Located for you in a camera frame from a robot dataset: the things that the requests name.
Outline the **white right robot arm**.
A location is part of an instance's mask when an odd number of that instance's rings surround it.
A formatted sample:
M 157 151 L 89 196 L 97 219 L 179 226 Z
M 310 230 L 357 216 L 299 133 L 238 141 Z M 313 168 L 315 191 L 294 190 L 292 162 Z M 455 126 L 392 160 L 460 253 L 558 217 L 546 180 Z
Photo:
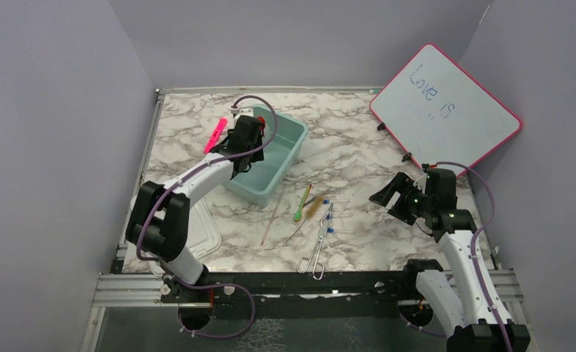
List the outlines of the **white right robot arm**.
M 423 219 L 451 268 L 446 276 L 433 260 L 410 260 L 401 291 L 427 300 L 446 334 L 447 351 L 526 351 L 529 329 L 515 323 L 501 301 L 479 251 L 480 228 L 469 210 L 458 208 L 456 190 L 453 171 L 431 168 L 417 180 L 400 172 L 371 196 L 406 224 Z

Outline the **red yellow green spatula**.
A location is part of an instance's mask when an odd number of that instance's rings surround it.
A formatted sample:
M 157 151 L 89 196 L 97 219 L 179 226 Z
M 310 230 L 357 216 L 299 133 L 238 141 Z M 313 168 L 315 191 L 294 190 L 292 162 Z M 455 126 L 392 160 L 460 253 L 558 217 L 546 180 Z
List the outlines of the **red yellow green spatula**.
M 303 195 L 300 199 L 298 209 L 296 210 L 295 215 L 293 216 L 293 221 L 295 221 L 295 222 L 299 222 L 303 217 L 303 208 L 304 208 L 305 203 L 308 199 L 311 187 L 312 187 L 312 184 L 308 184 L 308 186 L 306 187 L 306 190 L 303 192 Z

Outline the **brown test tube brush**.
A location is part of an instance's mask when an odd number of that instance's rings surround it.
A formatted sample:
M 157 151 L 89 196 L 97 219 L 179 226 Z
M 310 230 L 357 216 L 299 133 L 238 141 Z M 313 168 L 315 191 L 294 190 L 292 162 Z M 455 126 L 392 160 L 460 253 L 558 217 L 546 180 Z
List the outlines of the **brown test tube brush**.
M 320 205 L 323 203 L 323 196 L 325 195 L 325 193 L 320 193 L 318 195 L 316 195 L 315 198 L 310 199 L 306 205 L 309 206 L 309 208 L 306 210 L 305 213 L 305 218 L 303 220 L 303 223 L 300 224 L 297 229 L 288 237 L 288 239 L 285 240 L 284 245 L 287 245 L 289 243 L 289 241 L 291 239 L 293 239 L 298 232 L 301 230 L 301 228 L 303 227 L 303 225 L 309 220 L 311 219 L 314 214 L 318 211 Z

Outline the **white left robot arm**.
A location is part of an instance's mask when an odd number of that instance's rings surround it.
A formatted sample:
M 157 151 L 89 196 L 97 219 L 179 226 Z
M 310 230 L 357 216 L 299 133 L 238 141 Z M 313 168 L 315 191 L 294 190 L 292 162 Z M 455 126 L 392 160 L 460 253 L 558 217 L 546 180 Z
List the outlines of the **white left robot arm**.
M 147 181 L 139 188 L 126 240 L 134 244 L 140 261 L 161 264 L 180 283 L 180 292 L 188 300 L 204 298 L 208 287 L 207 267 L 186 246 L 191 208 L 213 189 L 263 161 L 277 130 L 277 121 L 269 128 L 264 119 L 237 115 L 226 137 L 194 167 L 165 184 Z

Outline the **red capped wash bottle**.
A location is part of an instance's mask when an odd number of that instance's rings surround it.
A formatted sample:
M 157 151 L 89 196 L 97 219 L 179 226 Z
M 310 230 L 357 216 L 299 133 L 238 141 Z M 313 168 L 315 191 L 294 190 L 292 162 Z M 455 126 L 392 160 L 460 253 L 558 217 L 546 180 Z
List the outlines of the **red capped wash bottle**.
M 258 120 L 258 127 L 259 127 L 260 136 L 264 137 L 265 128 L 266 128 L 265 119 L 263 117 L 257 117 L 256 119 Z

